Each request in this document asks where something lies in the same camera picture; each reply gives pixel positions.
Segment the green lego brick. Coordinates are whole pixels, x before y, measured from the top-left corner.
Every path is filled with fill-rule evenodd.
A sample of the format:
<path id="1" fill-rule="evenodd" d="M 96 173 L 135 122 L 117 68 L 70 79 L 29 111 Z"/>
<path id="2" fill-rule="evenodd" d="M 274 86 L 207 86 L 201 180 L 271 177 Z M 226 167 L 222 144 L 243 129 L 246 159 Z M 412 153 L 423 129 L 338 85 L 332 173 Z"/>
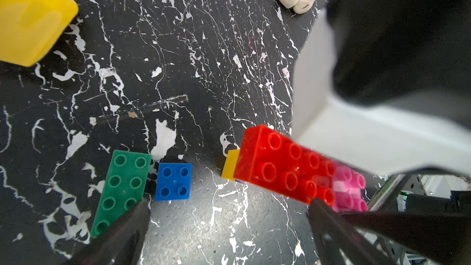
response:
<path id="1" fill-rule="evenodd" d="M 91 238 L 96 238 L 130 210 L 144 195 L 150 154 L 115 150 L 94 216 Z"/>

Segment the yellow small lego brick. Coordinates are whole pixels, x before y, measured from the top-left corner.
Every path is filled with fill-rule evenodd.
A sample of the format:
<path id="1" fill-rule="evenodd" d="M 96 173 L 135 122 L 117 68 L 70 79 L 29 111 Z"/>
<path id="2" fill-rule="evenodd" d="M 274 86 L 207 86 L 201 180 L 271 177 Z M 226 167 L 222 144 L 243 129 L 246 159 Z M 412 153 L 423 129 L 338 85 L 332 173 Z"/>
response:
<path id="1" fill-rule="evenodd" d="M 234 171 L 236 169 L 240 150 L 230 150 L 224 162 L 222 178 L 235 181 Z"/>

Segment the yellow toy shovel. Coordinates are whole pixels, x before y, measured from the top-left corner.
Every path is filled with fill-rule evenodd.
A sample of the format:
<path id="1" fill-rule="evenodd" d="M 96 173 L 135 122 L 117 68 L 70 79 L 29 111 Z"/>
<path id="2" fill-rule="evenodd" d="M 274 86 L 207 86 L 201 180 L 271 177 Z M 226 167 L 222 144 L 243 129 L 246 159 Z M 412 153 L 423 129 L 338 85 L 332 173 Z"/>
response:
<path id="1" fill-rule="evenodd" d="M 1 0 L 1 61 L 34 65 L 78 11 L 74 0 Z"/>

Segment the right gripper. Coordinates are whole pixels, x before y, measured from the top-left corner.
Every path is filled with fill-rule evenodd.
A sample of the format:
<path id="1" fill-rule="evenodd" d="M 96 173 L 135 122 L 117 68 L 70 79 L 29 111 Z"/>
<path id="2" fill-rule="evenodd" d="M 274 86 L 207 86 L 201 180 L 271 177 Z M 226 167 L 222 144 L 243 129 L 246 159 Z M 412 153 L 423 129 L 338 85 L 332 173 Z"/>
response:
<path id="1" fill-rule="evenodd" d="M 470 124 L 471 0 L 329 0 L 327 21 L 344 101 Z"/>

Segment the red lego brick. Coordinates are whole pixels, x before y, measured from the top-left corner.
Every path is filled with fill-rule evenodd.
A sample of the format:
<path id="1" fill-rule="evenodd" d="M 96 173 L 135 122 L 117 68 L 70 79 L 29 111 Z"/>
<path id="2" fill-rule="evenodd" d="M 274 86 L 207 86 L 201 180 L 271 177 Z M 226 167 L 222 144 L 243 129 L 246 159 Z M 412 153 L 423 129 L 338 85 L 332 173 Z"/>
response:
<path id="1" fill-rule="evenodd" d="M 267 126 L 245 130 L 234 178 L 310 204 L 314 198 L 332 206 L 332 161 Z"/>

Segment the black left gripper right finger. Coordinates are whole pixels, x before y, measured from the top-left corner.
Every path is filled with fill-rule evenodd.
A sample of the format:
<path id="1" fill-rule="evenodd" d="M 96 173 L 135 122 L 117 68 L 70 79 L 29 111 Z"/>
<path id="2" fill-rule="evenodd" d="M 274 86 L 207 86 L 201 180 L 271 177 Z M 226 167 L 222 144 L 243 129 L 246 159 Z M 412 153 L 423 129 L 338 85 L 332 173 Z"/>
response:
<path id="1" fill-rule="evenodd" d="M 307 213 L 319 260 L 323 265 L 392 265 L 384 253 L 324 201 L 315 198 Z"/>

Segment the dark blue small lego brick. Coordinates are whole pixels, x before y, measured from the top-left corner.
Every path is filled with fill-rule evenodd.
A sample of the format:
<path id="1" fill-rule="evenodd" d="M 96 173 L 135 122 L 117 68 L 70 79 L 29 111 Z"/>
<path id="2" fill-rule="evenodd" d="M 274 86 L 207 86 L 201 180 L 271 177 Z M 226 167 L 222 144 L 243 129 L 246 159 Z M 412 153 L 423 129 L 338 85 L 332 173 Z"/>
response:
<path id="1" fill-rule="evenodd" d="M 190 163 L 160 163 L 155 201 L 186 200 L 191 194 Z"/>

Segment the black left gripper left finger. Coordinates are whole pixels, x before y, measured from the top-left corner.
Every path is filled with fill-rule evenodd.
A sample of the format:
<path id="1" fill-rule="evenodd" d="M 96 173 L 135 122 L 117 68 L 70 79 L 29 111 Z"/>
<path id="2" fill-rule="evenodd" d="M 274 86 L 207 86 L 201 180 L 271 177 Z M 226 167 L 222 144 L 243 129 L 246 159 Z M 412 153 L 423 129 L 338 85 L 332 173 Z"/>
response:
<path id="1" fill-rule="evenodd" d="M 136 265 L 140 260 L 150 223 L 148 204 L 147 199 L 141 199 L 64 264 Z"/>

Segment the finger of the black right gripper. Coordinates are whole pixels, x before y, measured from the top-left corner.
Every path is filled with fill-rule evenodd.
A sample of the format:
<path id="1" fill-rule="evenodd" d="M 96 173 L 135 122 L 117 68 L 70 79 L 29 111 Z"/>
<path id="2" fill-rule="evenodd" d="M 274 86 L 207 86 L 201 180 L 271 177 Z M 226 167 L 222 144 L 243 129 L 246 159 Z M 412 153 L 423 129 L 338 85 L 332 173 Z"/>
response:
<path id="1" fill-rule="evenodd" d="M 471 263 L 471 218 L 460 214 L 348 212 L 342 218 L 442 265 Z"/>

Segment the pink small lego brick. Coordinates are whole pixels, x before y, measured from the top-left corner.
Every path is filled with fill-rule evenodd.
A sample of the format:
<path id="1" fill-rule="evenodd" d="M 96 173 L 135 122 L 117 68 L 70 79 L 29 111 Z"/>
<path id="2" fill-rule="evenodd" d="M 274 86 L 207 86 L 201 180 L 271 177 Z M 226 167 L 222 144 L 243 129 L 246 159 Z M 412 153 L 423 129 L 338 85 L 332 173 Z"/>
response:
<path id="1" fill-rule="evenodd" d="M 361 196 L 361 191 L 366 187 L 364 176 L 338 161 L 334 161 L 333 166 L 336 175 L 331 183 L 335 195 L 332 209 L 336 212 L 368 211 L 367 202 Z"/>

